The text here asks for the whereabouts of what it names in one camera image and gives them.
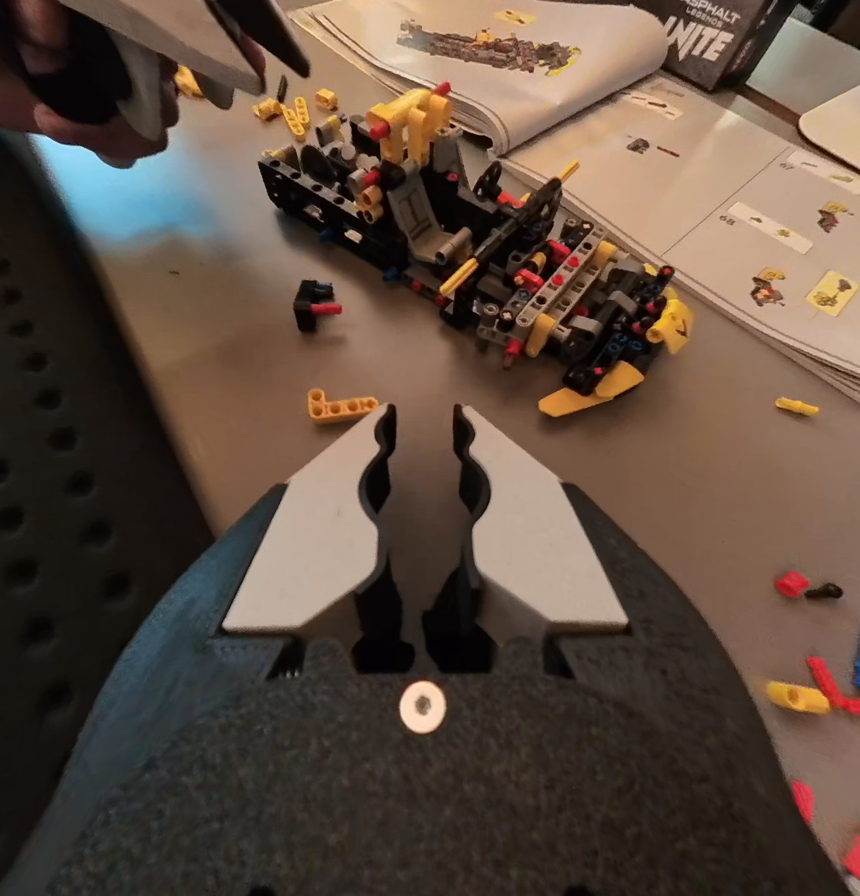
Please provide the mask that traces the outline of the lego instruction booklet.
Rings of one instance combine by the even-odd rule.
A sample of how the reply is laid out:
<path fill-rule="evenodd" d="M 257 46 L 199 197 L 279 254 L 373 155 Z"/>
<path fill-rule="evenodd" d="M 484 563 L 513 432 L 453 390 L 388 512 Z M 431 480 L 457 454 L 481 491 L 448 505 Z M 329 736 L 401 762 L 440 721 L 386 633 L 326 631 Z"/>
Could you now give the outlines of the lego instruction booklet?
<path fill-rule="evenodd" d="M 455 118 L 569 210 L 860 403 L 860 173 L 660 71 L 635 6 L 322 2 L 293 20 L 393 90 L 450 80 Z"/>

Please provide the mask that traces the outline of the scattered small lego pieces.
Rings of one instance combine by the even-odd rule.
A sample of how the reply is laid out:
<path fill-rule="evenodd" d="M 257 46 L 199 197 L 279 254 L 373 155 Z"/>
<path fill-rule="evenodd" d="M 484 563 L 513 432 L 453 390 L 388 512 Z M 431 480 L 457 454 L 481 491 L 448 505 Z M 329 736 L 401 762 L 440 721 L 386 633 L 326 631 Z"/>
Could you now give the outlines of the scattered small lego pieces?
<path fill-rule="evenodd" d="M 789 571 L 774 581 L 778 594 L 786 599 L 833 600 L 845 595 L 844 590 L 834 582 L 811 585 L 802 574 Z M 860 634 L 857 653 L 852 665 L 852 683 L 859 695 L 844 693 L 838 680 L 832 675 L 823 658 L 811 656 L 806 666 L 814 682 L 813 687 L 794 685 L 770 680 L 765 687 L 765 695 L 776 707 L 809 715 L 827 715 L 839 711 L 851 717 L 860 718 Z M 851 894 L 860 894 L 860 832 L 841 859 L 841 871 L 847 889 Z"/>

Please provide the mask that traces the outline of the yellow lego panel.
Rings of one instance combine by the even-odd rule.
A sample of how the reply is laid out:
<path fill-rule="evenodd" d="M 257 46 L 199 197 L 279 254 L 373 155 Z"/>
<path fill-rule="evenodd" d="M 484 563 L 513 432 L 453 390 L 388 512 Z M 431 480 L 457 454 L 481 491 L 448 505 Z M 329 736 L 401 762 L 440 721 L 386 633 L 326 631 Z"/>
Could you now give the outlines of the yellow lego panel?
<path fill-rule="evenodd" d="M 540 399 L 538 410 L 548 418 L 558 419 L 603 405 L 641 385 L 646 375 L 632 364 L 617 362 L 607 372 L 596 368 L 588 384 L 579 389 L 564 386 Z"/>

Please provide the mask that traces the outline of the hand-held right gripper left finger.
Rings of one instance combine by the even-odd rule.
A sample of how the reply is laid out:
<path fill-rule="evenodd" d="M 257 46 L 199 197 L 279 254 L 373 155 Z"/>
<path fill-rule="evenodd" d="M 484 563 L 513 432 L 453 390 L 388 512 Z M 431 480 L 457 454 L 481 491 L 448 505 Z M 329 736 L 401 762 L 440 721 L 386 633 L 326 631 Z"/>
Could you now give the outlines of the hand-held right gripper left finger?
<path fill-rule="evenodd" d="M 378 517 L 396 413 L 380 404 L 284 483 L 225 633 L 312 633 L 376 579 L 387 558 Z"/>

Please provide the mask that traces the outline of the person's left hand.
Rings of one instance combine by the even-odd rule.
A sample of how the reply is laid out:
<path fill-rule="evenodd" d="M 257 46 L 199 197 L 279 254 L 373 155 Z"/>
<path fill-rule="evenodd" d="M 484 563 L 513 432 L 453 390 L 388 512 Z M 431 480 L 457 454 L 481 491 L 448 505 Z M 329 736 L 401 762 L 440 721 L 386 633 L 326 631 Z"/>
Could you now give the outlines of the person's left hand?
<path fill-rule="evenodd" d="M 7 12 L 18 32 L 18 51 L 25 68 L 35 75 L 61 73 L 69 60 L 68 10 L 53 1 L 19 1 L 7 2 Z M 33 95 L 0 54 L 0 127 L 84 148 L 103 161 L 128 167 L 167 149 L 168 133 L 180 115 L 175 70 L 171 60 L 160 61 L 162 124 L 155 140 L 147 140 L 121 116 L 102 126 L 61 117 Z"/>

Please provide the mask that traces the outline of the black lego connector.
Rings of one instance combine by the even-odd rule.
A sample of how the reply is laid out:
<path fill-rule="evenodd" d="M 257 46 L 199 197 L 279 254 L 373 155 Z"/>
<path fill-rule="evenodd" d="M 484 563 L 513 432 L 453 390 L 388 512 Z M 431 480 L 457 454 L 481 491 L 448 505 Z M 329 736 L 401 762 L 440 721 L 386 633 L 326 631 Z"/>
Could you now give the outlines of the black lego connector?
<path fill-rule="evenodd" d="M 317 332 L 319 328 L 320 321 L 325 317 L 331 316 L 315 316 L 311 310 L 310 306 L 312 303 L 337 303 L 341 305 L 337 300 L 335 294 L 333 295 L 322 295 L 318 293 L 314 289 L 314 281 L 313 279 L 304 279 L 300 281 L 296 294 L 294 296 L 294 300 L 292 303 L 294 320 L 297 326 L 297 329 L 301 333 L 312 334 Z"/>

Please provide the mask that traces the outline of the lego car model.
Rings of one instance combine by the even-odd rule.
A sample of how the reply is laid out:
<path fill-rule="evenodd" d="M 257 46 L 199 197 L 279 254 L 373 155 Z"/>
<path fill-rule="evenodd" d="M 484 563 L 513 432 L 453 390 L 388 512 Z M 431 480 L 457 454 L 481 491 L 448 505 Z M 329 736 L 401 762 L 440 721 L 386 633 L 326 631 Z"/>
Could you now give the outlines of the lego car model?
<path fill-rule="evenodd" d="M 672 266 L 620 249 L 592 219 L 569 218 L 554 234 L 579 163 L 520 198 L 503 188 L 498 161 L 471 183 L 448 92 L 444 83 L 364 117 L 332 115 L 316 142 L 264 151 L 268 199 L 385 282 L 432 299 L 479 350 L 499 348 L 505 370 L 548 353 L 563 365 L 562 387 L 579 389 L 596 368 L 625 361 L 647 376 L 660 354 L 684 348 L 694 317 Z"/>

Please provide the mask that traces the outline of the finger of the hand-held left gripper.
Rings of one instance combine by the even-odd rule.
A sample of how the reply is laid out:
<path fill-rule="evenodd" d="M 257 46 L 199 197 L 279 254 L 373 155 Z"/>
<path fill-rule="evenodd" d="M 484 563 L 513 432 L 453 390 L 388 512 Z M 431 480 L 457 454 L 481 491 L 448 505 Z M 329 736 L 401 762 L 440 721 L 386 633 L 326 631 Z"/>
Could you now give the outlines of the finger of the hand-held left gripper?
<path fill-rule="evenodd" d="M 250 39 L 295 74 L 310 77 L 310 60 L 275 2 L 210 1 L 210 8 L 240 48 L 243 38 Z"/>
<path fill-rule="evenodd" d="M 253 96 L 266 90 L 244 33 L 212 2 L 63 1 L 63 5 L 226 87 Z"/>

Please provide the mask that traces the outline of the loose yellow lego beams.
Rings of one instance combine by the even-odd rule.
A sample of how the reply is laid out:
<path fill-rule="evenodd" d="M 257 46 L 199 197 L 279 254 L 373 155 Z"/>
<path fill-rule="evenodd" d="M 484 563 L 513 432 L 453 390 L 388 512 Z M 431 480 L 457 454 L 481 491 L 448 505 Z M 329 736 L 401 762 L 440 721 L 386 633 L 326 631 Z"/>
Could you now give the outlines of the loose yellow lego beams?
<path fill-rule="evenodd" d="M 252 115 L 262 124 L 275 121 L 285 122 L 295 140 L 304 140 L 311 124 L 311 112 L 307 98 L 294 95 L 289 77 L 289 88 L 286 102 L 280 104 L 276 100 L 279 84 L 269 81 L 265 95 L 257 97 L 250 103 Z M 175 70 L 174 84 L 176 92 L 186 98 L 200 102 L 208 102 L 215 108 L 227 110 L 234 105 L 234 91 L 215 82 L 204 74 L 193 72 L 189 67 L 180 65 Z"/>

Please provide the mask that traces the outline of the yellow lego angled beam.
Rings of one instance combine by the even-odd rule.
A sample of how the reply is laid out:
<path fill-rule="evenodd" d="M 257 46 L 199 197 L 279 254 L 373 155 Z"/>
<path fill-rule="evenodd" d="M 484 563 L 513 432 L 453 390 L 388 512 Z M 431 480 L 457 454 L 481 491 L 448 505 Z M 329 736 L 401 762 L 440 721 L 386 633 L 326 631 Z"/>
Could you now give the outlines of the yellow lego angled beam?
<path fill-rule="evenodd" d="M 324 390 L 315 388 L 306 394 L 310 420 L 318 425 L 342 424 L 361 420 L 379 408 L 379 400 L 373 396 L 357 396 L 344 399 L 327 397 Z"/>

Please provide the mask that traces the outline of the lego set box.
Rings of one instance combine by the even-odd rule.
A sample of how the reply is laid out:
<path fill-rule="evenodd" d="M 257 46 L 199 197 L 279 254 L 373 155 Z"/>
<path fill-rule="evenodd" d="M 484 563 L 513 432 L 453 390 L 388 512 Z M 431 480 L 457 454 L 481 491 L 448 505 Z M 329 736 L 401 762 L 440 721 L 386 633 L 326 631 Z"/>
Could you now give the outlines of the lego set box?
<path fill-rule="evenodd" d="M 713 92 L 744 84 L 794 11 L 795 1 L 630 1 L 667 40 L 662 69 Z"/>

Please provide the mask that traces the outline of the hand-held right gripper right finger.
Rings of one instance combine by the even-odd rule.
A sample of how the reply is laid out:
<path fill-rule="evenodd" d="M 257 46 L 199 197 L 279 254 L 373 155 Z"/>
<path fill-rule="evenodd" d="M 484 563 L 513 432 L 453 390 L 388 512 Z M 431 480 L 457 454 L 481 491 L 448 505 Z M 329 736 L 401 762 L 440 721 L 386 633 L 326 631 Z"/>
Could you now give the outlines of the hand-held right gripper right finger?
<path fill-rule="evenodd" d="M 568 484 L 470 405 L 454 407 L 452 433 L 469 518 L 465 621 L 498 648 L 627 633 L 627 613 Z"/>

